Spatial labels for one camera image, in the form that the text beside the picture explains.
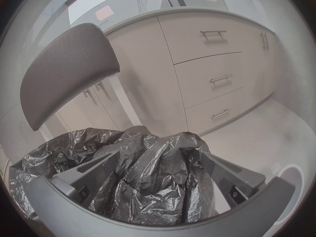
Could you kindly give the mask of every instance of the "chair backrest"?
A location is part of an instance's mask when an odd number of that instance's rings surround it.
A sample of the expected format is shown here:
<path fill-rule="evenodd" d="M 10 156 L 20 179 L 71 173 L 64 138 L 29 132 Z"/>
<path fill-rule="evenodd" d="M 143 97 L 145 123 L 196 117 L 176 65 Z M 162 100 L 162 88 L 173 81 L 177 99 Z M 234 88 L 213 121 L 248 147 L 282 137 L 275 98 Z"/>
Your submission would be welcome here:
<path fill-rule="evenodd" d="M 31 128 L 38 130 L 83 90 L 119 71 L 99 27 L 84 23 L 67 30 L 42 50 L 22 80 L 21 105 Z"/>

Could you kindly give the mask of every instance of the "metal handle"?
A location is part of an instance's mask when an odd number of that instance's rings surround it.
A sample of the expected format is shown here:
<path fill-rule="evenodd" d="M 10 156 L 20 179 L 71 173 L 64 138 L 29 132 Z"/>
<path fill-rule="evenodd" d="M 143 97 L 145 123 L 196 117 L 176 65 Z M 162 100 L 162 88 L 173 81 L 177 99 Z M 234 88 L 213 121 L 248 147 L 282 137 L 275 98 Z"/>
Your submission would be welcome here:
<path fill-rule="evenodd" d="M 265 39 L 267 40 L 267 49 L 269 50 L 269 46 L 268 46 L 268 38 L 267 38 L 267 33 L 265 32 L 264 33 L 264 36 L 265 36 Z"/>
<path fill-rule="evenodd" d="M 217 118 L 217 117 L 219 117 L 219 116 L 222 116 L 223 114 L 228 113 L 229 111 L 231 111 L 231 108 L 228 109 L 228 110 L 227 110 L 227 109 L 224 109 L 224 112 L 223 112 L 223 113 L 220 113 L 220 114 L 218 114 L 218 115 L 213 114 L 212 119 L 215 119 L 215 118 Z"/>
<path fill-rule="evenodd" d="M 83 92 L 82 92 L 83 94 L 84 94 L 84 98 L 87 98 L 88 97 L 88 90 L 86 89 L 86 90 L 84 90 Z"/>
<path fill-rule="evenodd" d="M 201 30 L 201 33 L 202 34 L 205 34 L 205 33 L 225 33 L 227 32 L 226 30 Z"/>
<path fill-rule="evenodd" d="M 100 85 L 101 85 L 101 83 L 100 82 L 98 82 L 98 83 L 96 83 L 94 86 L 95 86 L 95 88 L 97 89 L 97 91 L 100 91 L 101 89 L 100 89 Z"/>
<path fill-rule="evenodd" d="M 264 47 L 264 49 L 266 50 L 266 49 L 267 49 L 267 47 L 265 46 L 265 40 L 264 40 L 263 31 L 261 31 L 261 34 L 260 34 L 260 35 L 263 37 L 263 43 L 264 43 L 264 45 L 263 45 L 262 47 Z"/>
<path fill-rule="evenodd" d="M 222 79 L 225 79 L 225 78 L 228 78 L 228 77 L 232 77 L 233 74 L 225 74 L 224 76 L 222 77 L 219 77 L 219 78 L 211 78 L 211 82 L 215 82 L 215 81 L 219 81 L 219 80 L 222 80 Z"/>

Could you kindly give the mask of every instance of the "floor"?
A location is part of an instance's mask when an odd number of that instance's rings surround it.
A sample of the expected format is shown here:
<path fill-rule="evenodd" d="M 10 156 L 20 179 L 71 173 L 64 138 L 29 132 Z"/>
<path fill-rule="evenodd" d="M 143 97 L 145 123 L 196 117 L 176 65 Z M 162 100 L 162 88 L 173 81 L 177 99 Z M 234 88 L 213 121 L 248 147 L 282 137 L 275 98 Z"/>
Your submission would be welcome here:
<path fill-rule="evenodd" d="M 238 120 L 201 138 L 211 153 L 264 174 L 266 183 L 288 164 L 298 165 L 308 176 L 305 157 L 308 148 L 304 145 L 316 141 L 315 134 L 300 117 L 271 98 Z M 230 209 L 216 186 L 215 201 L 219 213 Z"/>

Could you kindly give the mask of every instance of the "crumpled plastic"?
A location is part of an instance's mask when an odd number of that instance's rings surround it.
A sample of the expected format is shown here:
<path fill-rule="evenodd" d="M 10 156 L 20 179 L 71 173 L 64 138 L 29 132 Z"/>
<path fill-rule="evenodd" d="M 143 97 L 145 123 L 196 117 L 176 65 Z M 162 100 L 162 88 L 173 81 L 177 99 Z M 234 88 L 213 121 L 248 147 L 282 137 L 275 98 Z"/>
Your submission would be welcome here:
<path fill-rule="evenodd" d="M 190 132 L 160 138 L 144 126 L 125 131 L 87 128 L 46 142 L 10 167 L 11 196 L 27 217 L 41 222 L 23 184 L 115 150 L 120 152 L 116 170 L 89 210 L 123 222 L 160 226 L 215 215 L 213 180 L 200 162 L 202 152 L 209 154 L 207 144 Z"/>

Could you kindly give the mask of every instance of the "drawer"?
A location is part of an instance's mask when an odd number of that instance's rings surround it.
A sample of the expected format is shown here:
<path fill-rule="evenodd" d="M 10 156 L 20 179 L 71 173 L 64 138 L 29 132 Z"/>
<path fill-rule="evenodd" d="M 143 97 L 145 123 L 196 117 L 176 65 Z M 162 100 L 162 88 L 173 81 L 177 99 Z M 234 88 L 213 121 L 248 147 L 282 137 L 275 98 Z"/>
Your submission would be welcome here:
<path fill-rule="evenodd" d="M 242 51 L 240 20 L 211 12 L 179 12 L 158 16 L 174 64 L 215 54 Z M 205 33 L 201 30 L 225 30 Z"/>
<path fill-rule="evenodd" d="M 189 132 L 202 134 L 246 111 L 244 105 L 244 88 L 214 98 L 199 105 L 185 109 Z"/>
<path fill-rule="evenodd" d="M 174 67 L 184 108 L 240 89 L 244 84 L 243 53 L 200 58 Z"/>

